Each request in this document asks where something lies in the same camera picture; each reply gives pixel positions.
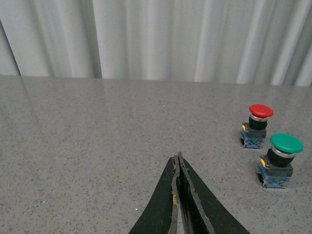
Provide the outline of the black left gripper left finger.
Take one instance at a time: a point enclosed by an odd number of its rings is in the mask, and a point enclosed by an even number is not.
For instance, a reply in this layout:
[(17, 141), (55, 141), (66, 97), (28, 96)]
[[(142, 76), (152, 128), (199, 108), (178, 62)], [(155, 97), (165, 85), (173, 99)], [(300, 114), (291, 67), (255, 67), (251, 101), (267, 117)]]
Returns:
[(175, 234), (179, 197), (177, 159), (169, 158), (145, 210), (130, 230), (131, 234)]

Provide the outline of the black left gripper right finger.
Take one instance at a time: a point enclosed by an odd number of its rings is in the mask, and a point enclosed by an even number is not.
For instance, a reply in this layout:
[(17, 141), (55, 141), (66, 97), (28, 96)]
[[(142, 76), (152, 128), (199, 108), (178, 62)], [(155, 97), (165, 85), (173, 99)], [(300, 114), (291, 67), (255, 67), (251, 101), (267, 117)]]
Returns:
[(179, 199), (186, 234), (248, 234), (221, 204), (192, 166), (178, 155)]

